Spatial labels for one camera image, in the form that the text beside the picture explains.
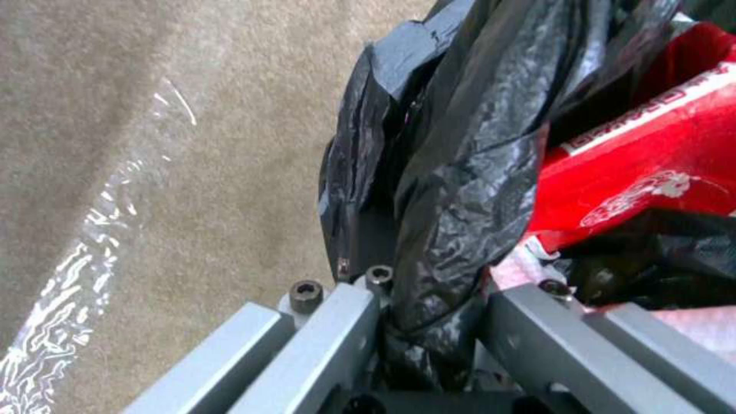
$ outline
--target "metal frame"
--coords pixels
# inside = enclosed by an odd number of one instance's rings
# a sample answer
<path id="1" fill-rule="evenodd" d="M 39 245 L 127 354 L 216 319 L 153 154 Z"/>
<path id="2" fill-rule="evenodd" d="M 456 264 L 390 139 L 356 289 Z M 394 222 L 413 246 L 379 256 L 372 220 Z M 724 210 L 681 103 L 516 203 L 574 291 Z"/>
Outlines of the metal frame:
<path id="1" fill-rule="evenodd" d="M 635 304 L 583 320 L 707 413 L 736 411 L 736 368 Z"/>
<path id="2" fill-rule="evenodd" d="M 124 412 L 223 413 L 293 333 L 291 317 L 248 303 Z"/>
<path id="3" fill-rule="evenodd" d="M 690 402 L 581 322 L 538 287 L 490 296 L 481 342 L 528 393 L 555 412 L 698 413 Z"/>
<path id="4" fill-rule="evenodd" d="M 378 300 L 338 284 L 229 413 L 316 413 L 337 386 L 350 389 L 374 352 Z"/>

